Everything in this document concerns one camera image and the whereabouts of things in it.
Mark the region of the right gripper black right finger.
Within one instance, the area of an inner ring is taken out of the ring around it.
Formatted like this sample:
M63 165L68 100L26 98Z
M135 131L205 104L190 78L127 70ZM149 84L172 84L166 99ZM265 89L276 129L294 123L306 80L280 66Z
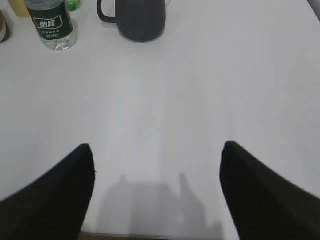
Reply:
M219 179L241 240L320 238L320 199L274 172L235 141L224 145Z

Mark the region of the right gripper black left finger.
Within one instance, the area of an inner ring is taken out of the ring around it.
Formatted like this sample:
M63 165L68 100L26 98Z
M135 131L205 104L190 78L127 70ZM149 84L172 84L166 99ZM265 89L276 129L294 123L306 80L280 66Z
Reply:
M37 180L0 202L2 240L76 240L95 187L90 145L79 145Z

